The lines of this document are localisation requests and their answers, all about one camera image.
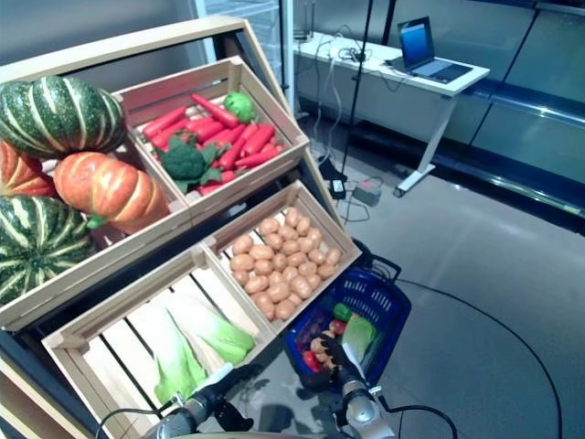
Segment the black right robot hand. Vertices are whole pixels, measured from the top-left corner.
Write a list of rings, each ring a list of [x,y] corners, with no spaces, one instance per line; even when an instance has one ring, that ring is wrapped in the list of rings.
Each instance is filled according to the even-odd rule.
[[[365,381],[363,373],[347,355],[344,347],[326,333],[314,340],[316,349],[303,353],[303,363],[310,370],[301,374],[302,385],[312,391],[341,390],[352,381]]]

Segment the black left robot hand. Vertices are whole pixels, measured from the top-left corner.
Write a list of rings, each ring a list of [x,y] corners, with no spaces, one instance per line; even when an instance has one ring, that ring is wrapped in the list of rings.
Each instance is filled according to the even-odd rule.
[[[193,395],[197,401],[196,419],[202,423],[213,417],[225,432],[247,432],[253,426],[251,418],[244,418],[238,409],[226,400],[229,387],[215,383],[208,385]]]

